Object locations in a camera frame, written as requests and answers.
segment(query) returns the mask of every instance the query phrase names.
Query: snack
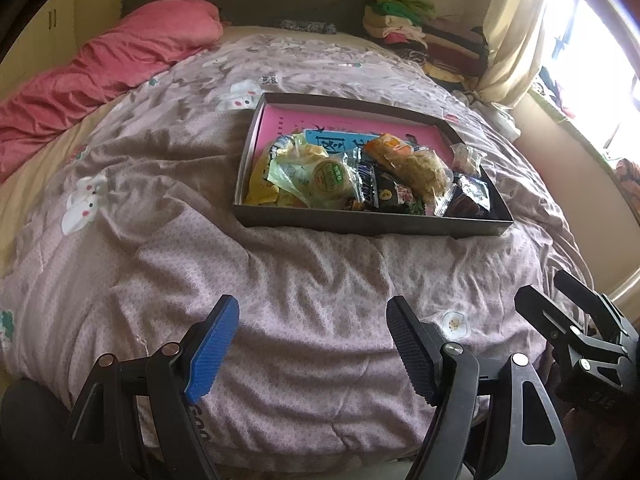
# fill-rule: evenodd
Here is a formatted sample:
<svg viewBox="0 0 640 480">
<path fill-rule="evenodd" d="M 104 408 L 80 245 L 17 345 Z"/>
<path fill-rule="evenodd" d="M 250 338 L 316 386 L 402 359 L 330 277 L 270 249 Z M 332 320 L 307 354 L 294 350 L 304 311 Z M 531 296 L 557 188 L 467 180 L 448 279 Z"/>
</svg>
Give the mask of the snack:
<svg viewBox="0 0 640 480">
<path fill-rule="evenodd" d="M 454 218 L 489 218 L 491 197 L 482 180 L 454 173 L 455 191 L 445 216 Z"/>
<path fill-rule="evenodd" d="M 290 192 L 310 208 L 342 209 L 350 198 L 362 201 L 358 175 L 360 150 L 328 156 L 321 146 L 294 136 L 294 147 L 270 164 L 269 182 Z"/>
<path fill-rule="evenodd" d="M 410 187 L 398 182 L 386 171 L 374 169 L 378 188 L 378 207 L 376 211 L 384 213 L 402 213 L 424 216 L 424 204 L 414 196 Z"/>
<path fill-rule="evenodd" d="M 311 191 L 322 200 L 340 200 L 345 194 L 353 195 L 348 168 L 332 158 L 319 162 L 313 169 Z"/>
<path fill-rule="evenodd" d="M 283 155 L 292 148 L 291 136 L 279 136 L 262 150 L 249 178 L 249 191 L 244 199 L 245 204 L 260 205 L 276 202 L 279 190 L 267 180 L 269 166 L 274 157 Z"/>
<path fill-rule="evenodd" d="M 365 144 L 364 150 L 410 186 L 427 205 L 435 205 L 449 189 L 451 170 L 430 148 L 414 148 L 391 134 L 383 134 Z"/>
<path fill-rule="evenodd" d="M 299 207 L 306 209 L 306 204 L 302 202 L 297 196 L 289 191 L 281 189 L 278 193 L 278 200 L 276 201 L 277 207 Z"/>
<path fill-rule="evenodd" d="M 376 211 L 378 209 L 378 186 L 373 164 L 358 164 L 358 182 L 360 192 L 347 201 L 345 209 L 351 211 Z"/>
<path fill-rule="evenodd" d="M 394 170 L 394 167 L 389 163 L 389 157 L 393 158 L 395 155 L 406 156 L 414 150 L 410 144 L 391 134 L 382 134 L 370 140 L 362 149 L 387 171 Z"/>
<path fill-rule="evenodd" d="M 453 171 L 463 173 L 475 178 L 481 178 L 480 164 L 486 157 L 485 152 L 481 152 L 476 148 L 467 146 L 466 144 L 454 144 L 451 147 L 453 152 L 453 163 L 451 165 Z"/>
</svg>

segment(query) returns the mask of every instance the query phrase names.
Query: bed sheet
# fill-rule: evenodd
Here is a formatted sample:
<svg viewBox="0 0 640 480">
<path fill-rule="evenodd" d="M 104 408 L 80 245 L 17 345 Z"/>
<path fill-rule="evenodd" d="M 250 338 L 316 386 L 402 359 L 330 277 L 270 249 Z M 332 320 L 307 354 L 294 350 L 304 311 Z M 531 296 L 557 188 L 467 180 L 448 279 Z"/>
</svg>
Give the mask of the bed sheet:
<svg viewBox="0 0 640 480">
<path fill-rule="evenodd" d="M 82 157 L 82 146 L 96 125 L 120 102 L 102 105 L 41 149 L 0 186 L 0 276 L 15 255 L 15 235 L 49 179 L 70 158 Z"/>
<path fill-rule="evenodd" d="M 561 209 L 532 166 L 417 65 L 331 36 L 254 34 L 178 63 L 130 92 L 98 125 L 86 156 L 52 177 L 17 237 L 0 282 L 13 375 L 70 406 L 95 359 L 142 357 L 179 340 L 220 294 L 241 325 L 196 409 L 223 464 L 321 471 L 405 455 L 432 409 L 415 395 L 386 329 L 403 294 L 421 320 L 478 356 L 545 341 L 515 311 L 533 284 L 579 324 L 552 289 L 557 269 L 589 286 Z M 233 84 L 412 108 L 444 118 L 488 153 L 485 168 L 514 225 L 501 237 L 383 235 L 245 228 L 231 209 L 252 110 L 216 111 Z M 148 406 L 145 441 L 153 446 Z"/>
</svg>

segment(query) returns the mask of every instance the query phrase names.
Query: cabinet door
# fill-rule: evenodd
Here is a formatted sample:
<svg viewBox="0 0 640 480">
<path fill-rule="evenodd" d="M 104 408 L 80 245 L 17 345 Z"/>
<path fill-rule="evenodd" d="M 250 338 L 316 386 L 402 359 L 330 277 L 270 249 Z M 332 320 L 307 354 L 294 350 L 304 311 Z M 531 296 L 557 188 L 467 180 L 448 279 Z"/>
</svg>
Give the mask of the cabinet door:
<svg viewBox="0 0 640 480">
<path fill-rule="evenodd" d="M 50 0 L 36 12 L 24 29 L 24 70 L 27 78 L 42 72 L 52 65 L 53 13 Z"/>
<path fill-rule="evenodd" d="M 61 66 L 73 58 L 76 47 L 75 8 L 76 0 L 50 0 L 53 16 L 52 66 Z"/>
<path fill-rule="evenodd" d="M 75 56 L 74 7 L 75 0 L 49 0 L 34 15 L 0 63 L 0 99 Z"/>
</svg>

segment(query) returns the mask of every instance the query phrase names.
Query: white curtain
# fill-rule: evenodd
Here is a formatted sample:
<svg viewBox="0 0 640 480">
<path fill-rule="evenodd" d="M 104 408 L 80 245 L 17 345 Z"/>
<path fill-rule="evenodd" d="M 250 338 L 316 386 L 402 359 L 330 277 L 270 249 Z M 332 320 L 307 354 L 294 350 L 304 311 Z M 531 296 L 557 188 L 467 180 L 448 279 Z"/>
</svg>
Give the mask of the white curtain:
<svg viewBox="0 0 640 480">
<path fill-rule="evenodd" d="M 484 19 L 489 67 L 478 84 L 482 101 L 514 107 L 542 66 L 545 0 L 491 0 Z"/>
</svg>

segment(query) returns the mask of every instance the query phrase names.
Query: pink blanket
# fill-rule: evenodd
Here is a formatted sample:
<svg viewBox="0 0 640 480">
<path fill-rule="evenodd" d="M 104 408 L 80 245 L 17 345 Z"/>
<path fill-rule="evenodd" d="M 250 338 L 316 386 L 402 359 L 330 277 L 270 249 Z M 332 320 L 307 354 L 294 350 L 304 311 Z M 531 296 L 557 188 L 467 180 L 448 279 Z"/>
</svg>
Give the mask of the pink blanket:
<svg viewBox="0 0 640 480">
<path fill-rule="evenodd" d="M 100 105 L 221 36 L 213 4 L 153 2 L 86 43 L 68 65 L 37 75 L 0 103 L 0 183 Z"/>
</svg>

